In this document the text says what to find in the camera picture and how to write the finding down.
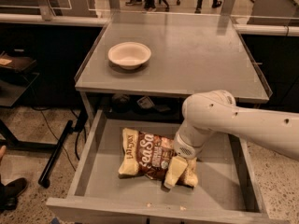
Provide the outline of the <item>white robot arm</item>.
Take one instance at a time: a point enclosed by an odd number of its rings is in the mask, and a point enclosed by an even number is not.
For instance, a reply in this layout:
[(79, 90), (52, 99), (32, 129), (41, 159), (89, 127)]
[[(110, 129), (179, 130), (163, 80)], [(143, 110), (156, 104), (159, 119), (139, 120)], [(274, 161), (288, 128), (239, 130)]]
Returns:
[(228, 133), (261, 147), (299, 160), (299, 114), (244, 108), (228, 91), (189, 96), (182, 105), (183, 122), (174, 138), (172, 158), (164, 186), (173, 188), (187, 168), (187, 161), (202, 151), (214, 133)]

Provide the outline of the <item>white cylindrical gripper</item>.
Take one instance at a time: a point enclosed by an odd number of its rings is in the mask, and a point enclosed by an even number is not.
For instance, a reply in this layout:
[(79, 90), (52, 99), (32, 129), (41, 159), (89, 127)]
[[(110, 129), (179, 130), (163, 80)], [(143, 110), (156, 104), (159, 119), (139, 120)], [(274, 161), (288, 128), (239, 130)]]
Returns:
[(174, 150), (178, 156), (173, 157), (169, 163), (164, 180), (166, 188), (171, 189), (177, 184), (188, 166), (185, 159), (195, 158), (213, 134), (211, 130), (192, 126), (186, 119), (182, 122), (174, 138)]

